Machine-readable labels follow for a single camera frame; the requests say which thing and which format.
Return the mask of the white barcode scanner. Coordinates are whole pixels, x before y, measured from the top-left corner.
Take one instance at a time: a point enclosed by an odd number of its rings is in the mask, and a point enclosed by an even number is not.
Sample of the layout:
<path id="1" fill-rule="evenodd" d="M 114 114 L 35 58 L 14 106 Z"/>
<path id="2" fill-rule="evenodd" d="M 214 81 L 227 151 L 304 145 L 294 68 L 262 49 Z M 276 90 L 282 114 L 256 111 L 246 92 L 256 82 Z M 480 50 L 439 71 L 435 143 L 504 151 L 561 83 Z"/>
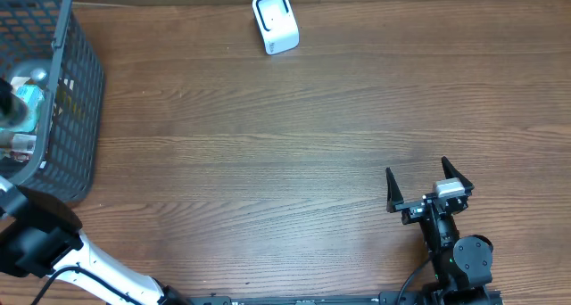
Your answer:
<path id="1" fill-rule="evenodd" d="M 266 54 L 280 54 L 299 45 L 300 31 L 289 0 L 252 0 L 252 11 Z"/>

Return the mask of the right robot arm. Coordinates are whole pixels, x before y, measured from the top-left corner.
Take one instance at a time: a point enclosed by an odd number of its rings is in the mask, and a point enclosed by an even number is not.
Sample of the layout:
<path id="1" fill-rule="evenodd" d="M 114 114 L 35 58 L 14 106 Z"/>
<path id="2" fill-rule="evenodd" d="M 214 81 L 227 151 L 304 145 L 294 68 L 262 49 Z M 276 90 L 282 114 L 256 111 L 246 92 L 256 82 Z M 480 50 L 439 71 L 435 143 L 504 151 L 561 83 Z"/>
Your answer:
<path id="1" fill-rule="evenodd" d="M 385 170 L 386 210 L 400 213 L 404 225 L 419 224 L 427 249 L 424 260 L 397 292 L 381 292 L 381 304 L 502 304 L 492 281 L 492 242 L 483 235 L 462 237 L 454 216 L 468 208 L 474 185 L 441 158 L 444 180 L 414 202 L 405 202 L 393 172 Z"/>

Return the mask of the teal white tissue pack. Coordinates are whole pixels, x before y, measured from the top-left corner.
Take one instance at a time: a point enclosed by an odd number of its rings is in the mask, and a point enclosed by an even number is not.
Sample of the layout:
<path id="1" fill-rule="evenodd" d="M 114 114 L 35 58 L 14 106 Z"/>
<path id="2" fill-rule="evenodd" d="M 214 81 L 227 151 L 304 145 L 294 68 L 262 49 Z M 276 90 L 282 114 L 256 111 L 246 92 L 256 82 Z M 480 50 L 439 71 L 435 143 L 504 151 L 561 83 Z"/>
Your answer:
<path id="1" fill-rule="evenodd" d="M 24 121 L 15 128 L 15 132 L 34 132 L 40 117 L 41 106 L 45 100 L 44 91 L 35 85 L 23 85 L 16 91 L 16 95 L 27 105 L 28 113 Z"/>

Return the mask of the grey plastic mesh basket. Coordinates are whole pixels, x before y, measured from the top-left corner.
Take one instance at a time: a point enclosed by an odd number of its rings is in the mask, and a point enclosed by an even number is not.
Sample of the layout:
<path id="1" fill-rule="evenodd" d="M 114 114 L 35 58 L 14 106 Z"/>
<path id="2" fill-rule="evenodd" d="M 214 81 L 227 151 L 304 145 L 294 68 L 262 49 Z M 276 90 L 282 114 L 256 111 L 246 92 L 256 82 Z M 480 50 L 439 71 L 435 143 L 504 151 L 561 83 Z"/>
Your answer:
<path id="1" fill-rule="evenodd" d="M 21 160 L 2 154 L 1 174 L 79 202 L 93 184 L 105 75 L 72 0 L 1 0 L 1 77 L 14 83 L 34 69 L 46 71 L 35 151 Z"/>

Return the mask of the yellow oil bottle silver cap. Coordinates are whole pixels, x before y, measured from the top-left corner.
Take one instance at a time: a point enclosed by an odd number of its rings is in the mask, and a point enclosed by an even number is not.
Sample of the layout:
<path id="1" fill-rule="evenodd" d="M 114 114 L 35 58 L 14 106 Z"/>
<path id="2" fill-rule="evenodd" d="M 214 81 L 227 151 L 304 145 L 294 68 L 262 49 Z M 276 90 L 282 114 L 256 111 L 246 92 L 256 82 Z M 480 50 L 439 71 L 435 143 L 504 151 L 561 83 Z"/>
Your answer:
<path id="1" fill-rule="evenodd" d="M 35 68 L 30 72 L 30 80 L 29 83 L 40 87 L 42 89 L 46 89 L 46 86 L 49 81 L 49 74 L 47 70 L 44 68 Z"/>

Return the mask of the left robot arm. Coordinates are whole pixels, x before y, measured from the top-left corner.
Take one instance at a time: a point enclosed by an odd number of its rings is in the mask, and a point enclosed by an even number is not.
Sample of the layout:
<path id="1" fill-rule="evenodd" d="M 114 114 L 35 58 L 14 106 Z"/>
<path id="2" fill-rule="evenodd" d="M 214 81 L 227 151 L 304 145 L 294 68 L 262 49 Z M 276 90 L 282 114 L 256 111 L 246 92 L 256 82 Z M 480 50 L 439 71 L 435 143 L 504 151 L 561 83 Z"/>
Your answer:
<path id="1" fill-rule="evenodd" d="M 168 285 L 139 274 L 97 247 L 79 217 L 50 194 L 1 179 L 1 217 L 13 222 L 1 230 L 1 272 L 16 277 L 47 277 L 34 304 L 56 280 L 74 284 L 108 304 L 187 304 Z"/>

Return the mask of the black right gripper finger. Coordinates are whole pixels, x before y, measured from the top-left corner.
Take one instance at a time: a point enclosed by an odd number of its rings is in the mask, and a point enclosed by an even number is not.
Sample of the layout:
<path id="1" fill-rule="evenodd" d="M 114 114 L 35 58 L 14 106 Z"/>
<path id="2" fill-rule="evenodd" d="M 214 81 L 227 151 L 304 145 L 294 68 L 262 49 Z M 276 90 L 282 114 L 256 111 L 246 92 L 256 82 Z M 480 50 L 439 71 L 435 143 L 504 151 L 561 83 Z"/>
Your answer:
<path id="1" fill-rule="evenodd" d="M 464 177 L 450 162 L 450 160 L 443 156 L 441 158 L 441 163 L 443 166 L 443 172 L 447 179 L 457 178 L 458 181 L 464 186 L 465 192 L 467 194 L 471 194 L 474 190 L 475 186 L 471 181 L 469 181 L 466 177 Z"/>
<path id="2" fill-rule="evenodd" d="M 395 213 L 400 210 L 400 205 L 404 203 L 404 199 L 390 168 L 385 169 L 385 177 L 387 182 L 386 210 L 389 213 Z"/>

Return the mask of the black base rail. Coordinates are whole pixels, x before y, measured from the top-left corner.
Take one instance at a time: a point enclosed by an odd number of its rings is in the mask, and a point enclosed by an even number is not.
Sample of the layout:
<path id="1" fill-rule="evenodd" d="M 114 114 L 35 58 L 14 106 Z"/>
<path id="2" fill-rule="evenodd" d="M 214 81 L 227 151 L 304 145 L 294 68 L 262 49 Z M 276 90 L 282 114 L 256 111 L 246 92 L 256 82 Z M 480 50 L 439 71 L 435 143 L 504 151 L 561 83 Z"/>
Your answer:
<path id="1" fill-rule="evenodd" d="M 211 297 L 192 297 L 188 298 L 190 304 L 194 305 L 394 305 L 397 304 L 397 296 L 399 292 L 381 292 L 378 295 L 361 295 L 361 296 L 307 296 L 307 297 L 273 297 L 273 298 L 244 298 L 231 299 L 228 296 L 211 296 Z M 420 305 L 420 304 L 492 304 L 501 305 L 503 299 L 500 292 L 492 292 L 489 298 L 484 296 L 476 296 L 468 294 L 471 298 L 462 300 L 459 297 L 452 297 L 449 301 L 442 303 L 438 301 L 430 301 L 419 292 L 405 292 L 401 296 L 399 304 L 402 305 Z"/>

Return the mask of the brown snack pouch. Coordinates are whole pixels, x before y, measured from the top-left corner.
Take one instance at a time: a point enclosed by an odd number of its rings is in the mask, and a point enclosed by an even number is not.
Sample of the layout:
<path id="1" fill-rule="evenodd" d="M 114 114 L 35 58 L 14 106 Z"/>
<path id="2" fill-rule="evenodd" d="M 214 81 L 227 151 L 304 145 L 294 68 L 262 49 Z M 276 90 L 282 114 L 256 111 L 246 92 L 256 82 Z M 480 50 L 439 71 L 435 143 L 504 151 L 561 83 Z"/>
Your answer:
<path id="1" fill-rule="evenodd" d="M 1 132 L 1 158 L 18 162 L 28 161 L 36 148 L 37 137 L 31 134 Z"/>

